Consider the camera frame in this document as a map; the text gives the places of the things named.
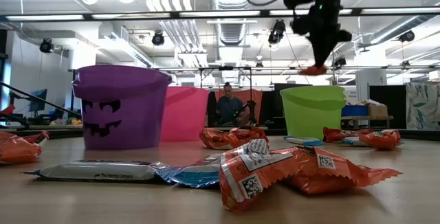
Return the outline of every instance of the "cardboard box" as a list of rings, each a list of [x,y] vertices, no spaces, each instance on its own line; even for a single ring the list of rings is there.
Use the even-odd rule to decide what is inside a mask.
[[[387,106],[374,106],[369,105],[368,106],[368,116],[373,118],[381,118],[381,117],[388,117],[388,107]]]

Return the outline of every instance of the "wall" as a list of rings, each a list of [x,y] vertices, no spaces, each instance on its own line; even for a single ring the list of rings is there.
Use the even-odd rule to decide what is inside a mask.
[[[8,32],[8,45],[10,85],[26,93],[47,89],[46,100],[63,106],[67,82],[72,81],[72,73],[68,72],[70,59],[55,53],[43,54],[39,46],[20,39],[19,34],[12,31]],[[6,103],[2,101],[2,108],[5,108]],[[29,104],[27,100],[15,100],[14,112],[30,117]],[[46,104],[45,110],[38,113],[49,113],[52,109],[53,107]]]

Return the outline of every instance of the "plastic bucket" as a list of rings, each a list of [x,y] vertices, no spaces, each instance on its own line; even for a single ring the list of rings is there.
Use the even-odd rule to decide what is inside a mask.
[[[139,67],[96,65],[76,71],[87,149],[157,146],[171,77]]]
[[[162,120],[161,141],[199,139],[205,128],[209,91],[194,87],[168,87]]]
[[[342,87],[293,87],[280,91],[287,134],[293,137],[324,137],[324,127],[341,128],[345,106]]]

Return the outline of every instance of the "green bucket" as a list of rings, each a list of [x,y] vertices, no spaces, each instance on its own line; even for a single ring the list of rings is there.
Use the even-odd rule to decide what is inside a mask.
[[[324,127],[341,128],[345,106],[342,87],[293,87],[280,91],[287,134],[293,137],[324,137]]]

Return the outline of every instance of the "ceiling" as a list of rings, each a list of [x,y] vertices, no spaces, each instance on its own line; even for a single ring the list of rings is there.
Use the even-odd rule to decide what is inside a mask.
[[[346,8],[352,7],[399,7],[399,6],[421,6],[429,0],[342,0],[342,5]],[[190,0],[195,10],[212,9],[212,0]],[[118,0],[99,0],[93,5],[84,4],[81,0],[0,0],[0,14],[20,14],[23,4],[24,14],[42,13],[85,13],[85,12],[147,12],[146,0],[135,0],[132,3],[122,3]],[[285,9],[283,0],[265,6],[267,9]],[[354,34],[368,35],[384,29],[387,25],[400,19],[399,16],[368,16],[368,17],[342,17],[340,18],[342,29],[346,29]],[[217,53],[217,36],[215,27],[206,23],[207,20],[196,20],[197,28],[203,48],[207,51],[207,60],[211,65],[220,63]],[[285,67],[313,64],[313,52],[310,44],[305,37],[292,34],[292,30],[287,25],[287,36],[279,43],[278,49],[269,49],[267,43],[268,32],[273,26],[275,19],[256,19],[257,23],[249,24],[246,30],[245,44],[249,47],[243,48],[242,65],[254,66],[257,61],[256,56],[261,55],[264,66]],[[27,23],[26,29],[32,30],[72,30],[88,38],[90,30],[96,30],[102,23]],[[153,46],[151,36],[155,30],[160,30],[159,21],[114,21],[111,22],[114,30],[124,26],[130,33],[130,42],[134,44],[143,54],[146,54],[155,61],[159,67],[175,67],[175,46],[165,37],[165,44]],[[411,43],[401,44],[396,41],[388,41],[381,45],[386,52],[386,64],[399,64],[403,58],[415,56],[438,47],[437,41],[440,31],[440,19],[435,17],[418,27],[412,29],[415,33],[415,40]],[[348,59],[348,64],[354,64],[356,56],[354,46],[348,50],[340,52]],[[132,58],[114,55],[108,56],[111,52],[106,52],[98,57],[102,63],[114,63],[115,60],[130,61]],[[420,65],[437,63],[439,56],[434,54],[426,60],[418,62]],[[415,71],[414,77],[420,76],[427,71]],[[273,71],[273,74],[280,74],[281,71]]]

